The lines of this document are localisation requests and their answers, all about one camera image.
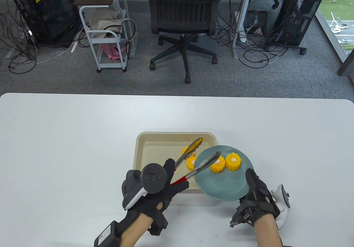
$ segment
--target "white controller handle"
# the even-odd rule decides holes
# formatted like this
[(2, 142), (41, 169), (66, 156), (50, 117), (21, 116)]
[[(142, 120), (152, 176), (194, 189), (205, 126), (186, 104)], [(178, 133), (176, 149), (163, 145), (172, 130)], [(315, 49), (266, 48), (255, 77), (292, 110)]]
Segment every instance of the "white controller handle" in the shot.
[(280, 184), (277, 189), (270, 191), (275, 199), (275, 204), (280, 210), (280, 215), (275, 219), (278, 229), (281, 229), (287, 219), (290, 212), (289, 194), (285, 191), (284, 186)]

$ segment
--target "grass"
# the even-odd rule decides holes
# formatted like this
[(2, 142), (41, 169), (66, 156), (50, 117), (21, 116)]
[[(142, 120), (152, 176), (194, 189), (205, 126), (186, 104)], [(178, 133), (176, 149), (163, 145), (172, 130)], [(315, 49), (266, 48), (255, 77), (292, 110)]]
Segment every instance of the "grass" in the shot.
[(354, 0), (322, 0), (319, 7), (326, 20), (354, 20)]
[(343, 50), (353, 50), (354, 45), (340, 45)]

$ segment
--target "beige cloth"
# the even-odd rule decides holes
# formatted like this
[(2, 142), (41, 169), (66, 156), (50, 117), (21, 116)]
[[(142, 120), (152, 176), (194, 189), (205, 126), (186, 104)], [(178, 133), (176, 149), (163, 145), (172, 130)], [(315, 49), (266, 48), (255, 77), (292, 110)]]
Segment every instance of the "beige cloth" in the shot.
[[(122, 19), (121, 14), (112, 9), (102, 9), (96, 10), (90, 18), (91, 30), (106, 30), (121, 32)], [(94, 38), (104, 38), (107, 33), (96, 33), (93, 35)]]

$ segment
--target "beige tray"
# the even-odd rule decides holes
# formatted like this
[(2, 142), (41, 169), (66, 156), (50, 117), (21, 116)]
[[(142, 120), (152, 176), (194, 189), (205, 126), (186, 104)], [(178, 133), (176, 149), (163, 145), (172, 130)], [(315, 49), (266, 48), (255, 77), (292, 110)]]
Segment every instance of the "beige tray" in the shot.
[[(203, 137), (203, 143), (196, 151), (198, 156), (203, 150), (216, 145), (216, 138), (211, 133), (192, 132), (144, 132), (138, 135), (135, 144), (133, 169), (142, 170), (149, 163), (163, 165), (167, 158), (177, 160), (182, 155), (182, 149), (189, 146), (198, 137)], [(190, 172), (184, 161), (173, 175), (172, 181)], [(201, 193), (194, 178), (189, 180), (187, 193)]]

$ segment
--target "red tong handle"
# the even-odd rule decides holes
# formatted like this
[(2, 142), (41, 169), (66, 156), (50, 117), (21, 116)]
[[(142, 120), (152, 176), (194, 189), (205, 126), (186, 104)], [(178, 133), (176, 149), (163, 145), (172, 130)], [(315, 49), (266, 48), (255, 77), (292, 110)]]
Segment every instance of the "red tong handle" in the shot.
[(180, 182), (186, 181), (186, 180), (187, 180), (186, 176), (183, 176), (182, 178), (176, 180), (176, 181), (175, 181), (174, 183), (172, 183), (171, 185), (175, 185), (175, 184), (177, 184), (177, 183), (180, 183)]

